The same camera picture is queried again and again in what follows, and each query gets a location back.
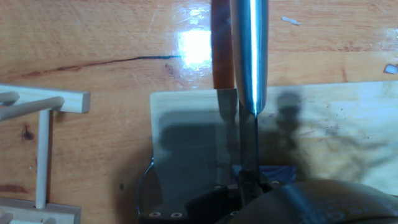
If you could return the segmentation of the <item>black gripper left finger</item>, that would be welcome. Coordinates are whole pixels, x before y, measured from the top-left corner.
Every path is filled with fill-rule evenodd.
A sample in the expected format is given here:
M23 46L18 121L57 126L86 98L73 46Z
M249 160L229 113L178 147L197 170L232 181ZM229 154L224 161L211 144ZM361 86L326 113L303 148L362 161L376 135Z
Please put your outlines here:
M139 215L140 224L229 223L257 197L252 172L238 173L238 183L215 185L165 202Z

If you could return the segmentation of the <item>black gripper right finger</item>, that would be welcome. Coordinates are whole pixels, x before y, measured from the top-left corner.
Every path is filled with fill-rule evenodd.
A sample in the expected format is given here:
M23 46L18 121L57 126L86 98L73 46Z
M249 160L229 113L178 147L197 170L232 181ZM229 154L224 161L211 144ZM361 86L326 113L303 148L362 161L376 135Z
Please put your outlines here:
M282 186L278 180L269 180L264 174L259 174L257 179L257 195L263 195Z

